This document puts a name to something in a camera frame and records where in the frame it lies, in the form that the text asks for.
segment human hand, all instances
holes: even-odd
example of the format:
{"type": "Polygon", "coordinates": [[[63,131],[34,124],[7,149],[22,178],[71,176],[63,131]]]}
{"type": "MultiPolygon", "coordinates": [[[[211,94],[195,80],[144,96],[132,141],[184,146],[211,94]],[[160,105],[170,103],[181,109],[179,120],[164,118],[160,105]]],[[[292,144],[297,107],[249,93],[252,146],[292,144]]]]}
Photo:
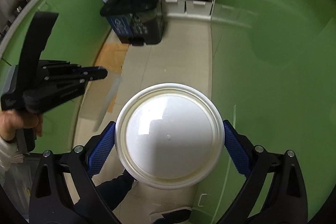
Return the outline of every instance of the human hand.
{"type": "Polygon", "coordinates": [[[5,141],[15,137],[15,130],[33,128],[37,136],[42,136],[43,114],[36,115],[21,110],[5,110],[0,112],[0,136],[5,141]]]}

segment white bowl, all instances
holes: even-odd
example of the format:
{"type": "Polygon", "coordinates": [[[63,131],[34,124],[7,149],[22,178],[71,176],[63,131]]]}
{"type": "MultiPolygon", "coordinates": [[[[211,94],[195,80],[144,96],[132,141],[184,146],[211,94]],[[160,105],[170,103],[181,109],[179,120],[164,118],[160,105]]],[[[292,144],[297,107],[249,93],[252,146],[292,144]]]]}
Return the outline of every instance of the white bowl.
{"type": "Polygon", "coordinates": [[[215,167],[224,146],[222,118],[201,92],[181,84],[140,91],[121,110],[115,146],[125,169],[157,189],[194,185],[215,167]]]}

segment sneaker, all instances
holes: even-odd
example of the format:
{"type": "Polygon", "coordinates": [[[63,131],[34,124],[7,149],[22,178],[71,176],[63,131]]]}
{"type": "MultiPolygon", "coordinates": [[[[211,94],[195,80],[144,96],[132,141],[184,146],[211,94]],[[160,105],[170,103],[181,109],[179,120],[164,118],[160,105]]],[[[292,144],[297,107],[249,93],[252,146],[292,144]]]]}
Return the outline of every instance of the sneaker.
{"type": "Polygon", "coordinates": [[[187,221],[191,214],[190,207],[180,207],[177,209],[173,209],[170,211],[153,213],[149,216],[149,221],[151,224],[159,224],[159,223],[181,223],[187,221]]]}

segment black pants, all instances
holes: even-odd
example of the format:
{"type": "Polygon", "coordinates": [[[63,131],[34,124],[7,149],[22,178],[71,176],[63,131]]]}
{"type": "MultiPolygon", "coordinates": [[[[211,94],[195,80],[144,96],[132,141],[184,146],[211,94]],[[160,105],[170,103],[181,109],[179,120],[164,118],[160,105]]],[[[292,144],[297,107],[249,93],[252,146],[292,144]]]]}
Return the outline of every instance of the black pants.
{"type": "MultiPolygon", "coordinates": [[[[129,174],[122,174],[116,179],[106,181],[96,187],[100,197],[105,204],[113,211],[123,201],[128,191],[132,188],[134,178],[129,174]]],[[[75,210],[78,214],[89,217],[85,208],[79,200],[75,204],[75,210]]]]}

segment screw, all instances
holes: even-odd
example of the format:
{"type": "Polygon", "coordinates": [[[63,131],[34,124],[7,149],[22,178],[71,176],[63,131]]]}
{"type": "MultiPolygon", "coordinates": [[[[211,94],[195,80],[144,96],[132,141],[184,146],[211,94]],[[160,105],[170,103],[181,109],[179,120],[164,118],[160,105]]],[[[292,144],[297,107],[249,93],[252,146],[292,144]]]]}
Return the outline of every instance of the screw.
{"type": "Polygon", "coordinates": [[[292,158],[292,157],[295,156],[295,153],[294,153],[294,151],[292,151],[292,150],[288,150],[288,151],[287,151],[287,155],[290,156],[290,157],[292,158]]]}
{"type": "Polygon", "coordinates": [[[76,153],[80,153],[80,152],[83,151],[83,149],[84,149],[83,146],[81,146],[81,145],[77,145],[73,150],[74,150],[76,153]]]}
{"type": "Polygon", "coordinates": [[[50,150],[44,151],[43,156],[46,157],[46,158],[49,157],[50,156],[50,150]]]}
{"type": "Polygon", "coordinates": [[[258,153],[262,153],[262,152],[264,152],[264,148],[263,148],[262,146],[260,146],[260,145],[257,145],[254,149],[255,149],[255,151],[257,151],[258,153]]]}

